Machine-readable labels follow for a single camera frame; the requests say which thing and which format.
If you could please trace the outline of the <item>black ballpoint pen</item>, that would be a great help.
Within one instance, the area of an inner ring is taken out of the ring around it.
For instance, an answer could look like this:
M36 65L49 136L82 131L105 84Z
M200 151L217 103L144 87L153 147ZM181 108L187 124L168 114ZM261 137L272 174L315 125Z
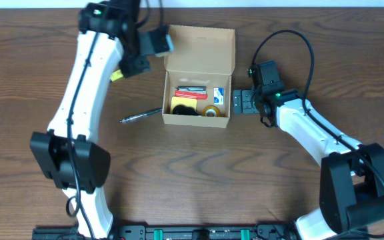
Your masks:
M135 114L135 115L131 115L131 116L128 116L128 117L125 117L123 118L122 120L120 120L119 122L120 123L130 123L130 122L134 122L138 119L142 119L142 118L145 118L145 117L148 117L148 116L152 116L156 113L159 113L162 111L162 108L156 108L156 109L151 109L151 110L148 110L148 111L145 111L145 112L142 112L142 113L138 113L138 114Z

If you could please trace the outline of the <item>yellow sticky note pad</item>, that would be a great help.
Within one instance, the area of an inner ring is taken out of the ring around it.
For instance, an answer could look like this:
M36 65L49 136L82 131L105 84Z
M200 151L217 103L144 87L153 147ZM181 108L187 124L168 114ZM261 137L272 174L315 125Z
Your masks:
M178 105L184 105L186 107L191 107L194 110L197 109L197 100L196 99L190 99L190 98L184 98L184 97L172 97L171 98L171 104L170 104L170 113L173 114L174 108Z

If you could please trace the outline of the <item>yellow tape roll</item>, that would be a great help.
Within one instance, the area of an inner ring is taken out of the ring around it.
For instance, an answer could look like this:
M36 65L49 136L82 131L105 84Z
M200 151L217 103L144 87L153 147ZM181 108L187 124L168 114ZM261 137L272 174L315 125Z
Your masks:
M220 117L220 110L214 105L208 105L203 109L202 116L204 117Z

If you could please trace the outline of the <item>yellow highlighter marker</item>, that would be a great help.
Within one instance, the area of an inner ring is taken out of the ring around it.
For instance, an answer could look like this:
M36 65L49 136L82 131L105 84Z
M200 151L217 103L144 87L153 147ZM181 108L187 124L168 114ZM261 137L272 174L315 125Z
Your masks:
M111 80L111 82L114 82L114 81L117 81L121 78L123 78L123 74L122 74L121 70L118 69L111 74L110 80Z

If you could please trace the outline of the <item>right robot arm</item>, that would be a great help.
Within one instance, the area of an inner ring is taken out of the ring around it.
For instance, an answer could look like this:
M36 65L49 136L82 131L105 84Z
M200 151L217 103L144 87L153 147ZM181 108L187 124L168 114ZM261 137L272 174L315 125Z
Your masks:
M288 239L376 238L367 226L384 220L384 148L350 138L296 89L285 90L273 61L247 70L250 90L235 90L234 112L258 113L266 127L296 139L321 168L319 207L294 221Z

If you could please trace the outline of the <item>brown cardboard box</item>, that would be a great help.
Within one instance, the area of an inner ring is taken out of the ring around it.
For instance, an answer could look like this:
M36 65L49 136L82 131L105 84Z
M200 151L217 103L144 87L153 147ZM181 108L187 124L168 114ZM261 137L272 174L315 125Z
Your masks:
M162 116L165 124L226 128L231 115L231 85L235 69L235 31L210 27L172 25L174 52L164 57L166 70ZM197 100L199 116L173 115L171 98L179 86L205 86L208 98ZM224 105L213 103L213 89L225 90ZM216 106L220 117L204 117L203 109Z

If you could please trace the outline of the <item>white blue eraser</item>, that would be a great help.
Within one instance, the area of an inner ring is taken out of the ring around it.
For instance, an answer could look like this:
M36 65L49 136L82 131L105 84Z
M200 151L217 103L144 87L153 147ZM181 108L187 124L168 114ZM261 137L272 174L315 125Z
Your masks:
M213 89L213 103L215 105L224 105L225 103L225 90L222 87L215 87Z

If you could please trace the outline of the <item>red black stapler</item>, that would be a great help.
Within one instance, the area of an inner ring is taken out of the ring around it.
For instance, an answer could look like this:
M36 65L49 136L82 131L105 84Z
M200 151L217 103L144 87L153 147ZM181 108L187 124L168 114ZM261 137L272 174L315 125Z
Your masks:
M206 100L208 98L205 86L179 86L175 91L176 97Z

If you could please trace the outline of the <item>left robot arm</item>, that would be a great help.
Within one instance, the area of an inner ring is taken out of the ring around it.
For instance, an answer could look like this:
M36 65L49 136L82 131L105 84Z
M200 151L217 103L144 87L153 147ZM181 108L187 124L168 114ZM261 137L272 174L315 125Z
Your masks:
M31 151L44 176L67 196L66 212L77 234L105 239L113 214L105 199L110 154L98 146L99 121L111 82L149 70L141 50L139 1L90 3L79 13L74 66L60 106L45 133L34 132Z

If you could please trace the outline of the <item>black computer mouse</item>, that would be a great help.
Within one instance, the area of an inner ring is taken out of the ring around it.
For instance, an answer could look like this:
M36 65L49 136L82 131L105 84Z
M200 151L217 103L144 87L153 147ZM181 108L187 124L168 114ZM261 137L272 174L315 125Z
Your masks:
M198 113L193 107L187 107L185 105L177 105L172 110L173 115L188 115L188 116L199 116Z

